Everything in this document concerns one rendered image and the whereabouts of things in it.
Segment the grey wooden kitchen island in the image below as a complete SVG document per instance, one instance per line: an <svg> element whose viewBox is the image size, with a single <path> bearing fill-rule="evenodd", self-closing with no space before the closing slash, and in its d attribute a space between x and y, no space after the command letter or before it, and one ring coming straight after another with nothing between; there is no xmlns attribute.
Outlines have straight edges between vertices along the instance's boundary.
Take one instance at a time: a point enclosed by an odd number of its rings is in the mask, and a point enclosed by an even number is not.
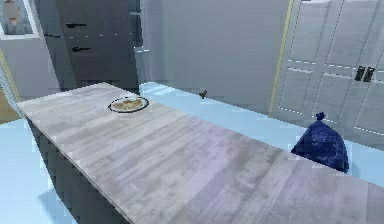
<svg viewBox="0 0 384 224"><path fill-rule="evenodd" d="M384 188L100 83L20 110L131 224L384 224Z"/></svg>

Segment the plate of food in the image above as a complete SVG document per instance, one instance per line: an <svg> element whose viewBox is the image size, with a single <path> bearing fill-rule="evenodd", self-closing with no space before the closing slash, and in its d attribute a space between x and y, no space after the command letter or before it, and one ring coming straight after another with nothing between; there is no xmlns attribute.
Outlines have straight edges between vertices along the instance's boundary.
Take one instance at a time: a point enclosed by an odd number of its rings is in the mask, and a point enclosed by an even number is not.
<svg viewBox="0 0 384 224"><path fill-rule="evenodd" d="M133 113L140 111L149 105L149 101L143 97L123 97L114 100L108 108L118 113Z"/></svg>

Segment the dark grey fridge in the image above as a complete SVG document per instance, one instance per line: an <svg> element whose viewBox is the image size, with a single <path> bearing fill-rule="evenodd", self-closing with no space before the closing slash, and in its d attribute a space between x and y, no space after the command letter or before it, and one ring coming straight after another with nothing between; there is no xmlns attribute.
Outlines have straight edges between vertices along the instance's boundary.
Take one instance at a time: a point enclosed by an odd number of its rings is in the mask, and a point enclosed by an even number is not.
<svg viewBox="0 0 384 224"><path fill-rule="evenodd" d="M34 0L34 5L62 91L105 82L139 92L140 0ZM73 47L91 49L72 52Z"/></svg>

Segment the dark blue tied bag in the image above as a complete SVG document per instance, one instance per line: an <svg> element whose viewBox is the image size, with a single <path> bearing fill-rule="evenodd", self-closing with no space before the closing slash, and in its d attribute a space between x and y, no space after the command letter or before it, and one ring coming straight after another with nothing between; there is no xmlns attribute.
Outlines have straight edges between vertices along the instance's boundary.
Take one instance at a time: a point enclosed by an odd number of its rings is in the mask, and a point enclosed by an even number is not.
<svg viewBox="0 0 384 224"><path fill-rule="evenodd" d="M347 173L349 161L344 140L334 129L323 122L325 117L323 112L316 114L316 120L306 129L291 152Z"/></svg>

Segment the grey panelled double door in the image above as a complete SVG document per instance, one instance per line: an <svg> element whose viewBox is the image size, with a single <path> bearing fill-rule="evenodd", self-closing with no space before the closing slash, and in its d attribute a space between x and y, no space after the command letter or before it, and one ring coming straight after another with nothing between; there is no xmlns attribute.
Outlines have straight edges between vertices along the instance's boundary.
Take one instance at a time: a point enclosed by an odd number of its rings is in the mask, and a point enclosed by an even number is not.
<svg viewBox="0 0 384 224"><path fill-rule="evenodd" d="M370 82L355 81L373 67ZM292 0L271 116L384 150L384 0Z"/></svg>

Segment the framed portrait picture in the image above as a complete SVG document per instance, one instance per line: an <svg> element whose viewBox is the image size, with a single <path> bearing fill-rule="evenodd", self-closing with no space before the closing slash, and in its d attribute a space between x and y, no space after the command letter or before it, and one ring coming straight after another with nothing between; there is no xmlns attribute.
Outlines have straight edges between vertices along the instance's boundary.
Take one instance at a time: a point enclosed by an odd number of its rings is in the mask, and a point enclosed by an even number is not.
<svg viewBox="0 0 384 224"><path fill-rule="evenodd" d="M0 0L0 40L38 37L29 0Z"/></svg>

